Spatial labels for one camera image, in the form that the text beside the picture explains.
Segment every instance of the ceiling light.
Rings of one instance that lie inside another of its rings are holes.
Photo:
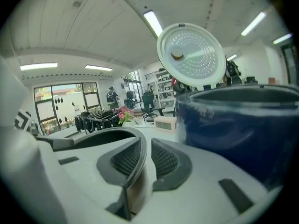
[[[280,43],[280,42],[283,42],[284,40],[289,39],[290,37],[292,37],[291,33],[289,33],[289,34],[287,34],[287,35],[284,35],[284,36],[282,36],[282,37],[276,39],[276,40],[273,42],[273,44],[278,44],[278,43]]]
[[[159,37],[162,33],[162,27],[153,11],[148,11],[143,14],[150,26],[153,28],[156,35]]]
[[[94,69],[94,70],[106,70],[106,71],[111,71],[111,68],[106,68],[106,67],[100,67],[96,65],[86,65],[85,69]]]
[[[227,60],[230,61],[230,60],[234,59],[235,57],[237,57],[236,54],[234,54],[233,56],[229,57]]]
[[[55,68],[57,63],[41,63],[41,64],[32,64],[32,65],[22,65],[20,66],[21,70],[34,70],[42,68]]]
[[[242,31],[241,35],[247,35],[253,28],[255,28],[266,16],[266,12],[260,12],[259,15]]]

